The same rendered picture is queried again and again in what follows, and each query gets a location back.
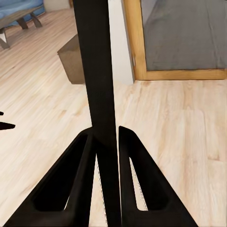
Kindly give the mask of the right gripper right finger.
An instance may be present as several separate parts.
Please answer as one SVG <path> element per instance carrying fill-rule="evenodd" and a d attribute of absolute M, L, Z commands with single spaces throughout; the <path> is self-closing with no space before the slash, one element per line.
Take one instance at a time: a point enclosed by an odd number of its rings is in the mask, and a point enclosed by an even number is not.
<path fill-rule="evenodd" d="M 148 211 L 137 208 L 134 166 Z M 199 227 L 136 133 L 119 126 L 122 227 Z"/>

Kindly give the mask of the poster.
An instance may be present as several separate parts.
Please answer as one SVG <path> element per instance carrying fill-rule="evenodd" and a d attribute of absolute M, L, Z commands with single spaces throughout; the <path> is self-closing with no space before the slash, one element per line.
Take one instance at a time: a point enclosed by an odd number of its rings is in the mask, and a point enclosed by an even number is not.
<path fill-rule="evenodd" d="M 108 0 L 71 0 L 108 227 L 122 227 Z"/>

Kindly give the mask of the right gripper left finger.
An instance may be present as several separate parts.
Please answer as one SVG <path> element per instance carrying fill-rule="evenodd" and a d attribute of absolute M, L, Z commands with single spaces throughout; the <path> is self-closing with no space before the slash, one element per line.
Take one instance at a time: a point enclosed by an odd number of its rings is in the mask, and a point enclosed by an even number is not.
<path fill-rule="evenodd" d="M 3 227 L 88 227 L 96 147 L 81 131 Z"/>

